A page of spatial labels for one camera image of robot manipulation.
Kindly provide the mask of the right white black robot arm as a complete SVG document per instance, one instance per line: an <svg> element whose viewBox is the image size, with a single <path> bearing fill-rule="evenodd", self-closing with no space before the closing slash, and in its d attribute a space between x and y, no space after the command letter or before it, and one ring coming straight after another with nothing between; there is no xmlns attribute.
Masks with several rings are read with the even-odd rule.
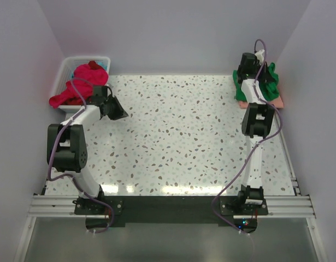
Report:
<svg viewBox="0 0 336 262"><path fill-rule="evenodd" d="M247 159L239 199L236 201L237 210L244 215L264 204L261 141L269 135L274 116L274 109L264 102L265 97L258 80L264 72L265 58L266 52L263 49L254 53L245 52L237 70L237 83L247 102L241 123L241 132L246 138Z"/></svg>

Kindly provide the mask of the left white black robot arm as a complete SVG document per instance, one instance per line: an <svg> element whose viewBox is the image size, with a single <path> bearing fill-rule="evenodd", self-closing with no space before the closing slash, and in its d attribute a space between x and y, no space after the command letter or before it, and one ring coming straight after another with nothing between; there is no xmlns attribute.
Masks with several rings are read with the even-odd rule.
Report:
<svg viewBox="0 0 336 262"><path fill-rule="evenodd" d="M75 113L60 124L48 126L47 179L50 182L69 178L79 192L88 199L87 208L94 214L102 213L106 201L100 197L101 186L87 168L85 129L103 117L119 120L128 117L110 86L94 86L89 98L80 97L84 103Z"/></svg>

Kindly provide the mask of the green t shirt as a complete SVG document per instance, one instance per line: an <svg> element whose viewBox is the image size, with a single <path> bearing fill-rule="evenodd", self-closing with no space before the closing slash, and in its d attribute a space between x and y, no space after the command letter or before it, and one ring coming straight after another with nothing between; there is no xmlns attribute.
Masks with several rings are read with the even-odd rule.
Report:
<svg viewBox="0 0 336 262"><path fill-rule="evenodd" d="M279 97L280 93L278 90L279 76L275 72L276 65L272 62L270 65L265 66L268 69L269 75L272 77L272 80L268 80L267 82L260 81L260 89L267 101L272 101ZM232 74L233 82L235 84L236 93L235 99L241 102L247 102L245 94L241 90L241 85L237 82L237 71L234 70Z"/></svg>

